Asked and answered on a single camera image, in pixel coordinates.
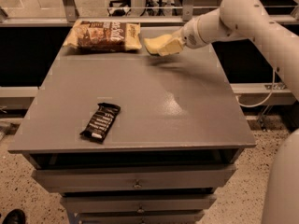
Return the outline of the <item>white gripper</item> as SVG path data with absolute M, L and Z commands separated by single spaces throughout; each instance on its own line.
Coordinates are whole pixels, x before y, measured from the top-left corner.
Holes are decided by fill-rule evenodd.
M 200 36 L 198 30 L 199 20 L 199 17 L 192 18 L 182 28 L 172 33 L 171 36 L 174 38 L 162 44 L 157 49 L 158 54 L 160 56 L 177 54 L 183 51 L 185 45 L 190 49 L 199 49 L 206 46 L 206 42 Z

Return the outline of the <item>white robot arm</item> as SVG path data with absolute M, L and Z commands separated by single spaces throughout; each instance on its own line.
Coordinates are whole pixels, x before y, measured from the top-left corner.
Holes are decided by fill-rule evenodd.
M 188 21 L 158 48 L 162 56 L 214 41 L 246 38 L 299 100 L 299 36 L 273 21 L 260 0 L 222 0 Z M 268 179 L 262 224 L 299 224 L 299 130 L 280 146 Z

